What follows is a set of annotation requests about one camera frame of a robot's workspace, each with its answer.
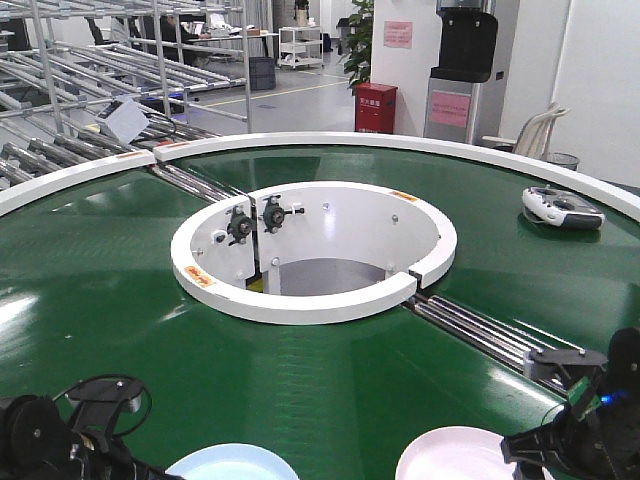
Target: black water dispenser top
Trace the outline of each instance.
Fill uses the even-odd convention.
[[[498,20],[481,7],[482,0],[442,0],[442,37],[432,78],[484,83],[491,78]]]

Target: cable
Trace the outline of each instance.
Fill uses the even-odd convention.
[[[76,389],[78,387],[81,387],[83,385],[87,385],[88,383],[91,383],[91,382],[95,382],[96,380],[106,380],[106,379],[112,379],[112,380],[115,380],[115,379],[135,380],[135,381],[138,381],[138,382],[142,383],[139,379],[137,379],[135,377],[132,377],[131,375],[109,374],[109,373],[105,373],[105,374],[102,374],[102,375],[95,375],[93,377],[89,377],[89,378],[86,378],[84,380],[80,380],[75,385],[72,385],[71,387],[67,388],[66,390],[60,392],[55,397],[53,397],[53,402],[57,403],[58,400],[60,400],[63,396],[65,396],[70,391],[72,391],[72,390],[74,390],[74,389]],[[142,424],[147,420],[147,418],[151,414],[151,408],[153,406],[153,399],[151,397],[151,392],[149,392],[149,389],[147,388],[147,386],[144,383],[142,383],[142,392],[146,394],[147,400],[148,400],[147,410],[144,412],[144,415],[142,416],[140,421],[138,421],[138,423],[133,425],[131,428],[128,428],[127,430],[124,430],[123,432],[114,433],[113,434],[114,437],[117,437],[117,438],[124,437],[126,435],[129,435],[130,433],[135,432],[138,428],[140,428],[142,426]]]

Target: game controller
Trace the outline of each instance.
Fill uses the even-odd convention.
[[[535,223],[578,230],[598,230],[605,215],[573,192],[529,187],[522,192],[525,216]]]

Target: trash bin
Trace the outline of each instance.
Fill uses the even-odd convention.
[[[351,24],[348,18],[341,18],[338,20],[336,28],[340,32],[340,41],[338,43],[338,55],[347,55],[351,53],[349,48],[348,36],[351,33]]]
[[[578,159],[578,157],[569,155],[568,153],[559,152],[547,154],[545,161],[551,163],[552,165],[567,168],[573,171],[576,171],[578,169],[578,164],[580,163],[580,159]]]

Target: orange warning label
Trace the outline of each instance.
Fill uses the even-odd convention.
[[[203,273],[202,270],[200,270],[198,267],[190,265],[188,267],[185,267],[184,271],[187,272],[189,276],[193,278],[196,283],[202,288],[213,285],[213,279],[206,273]]]
[[[404,198],[405,200],[409,200],[410,202],[417,202],[418,201],[418,197],[414,197],[413,195],[409,195],[408,193],[399,192],[397,190],[394,190],[393,192],[390,192],[390,193],[391,193],[391,195],[395,195],[396,197]]]

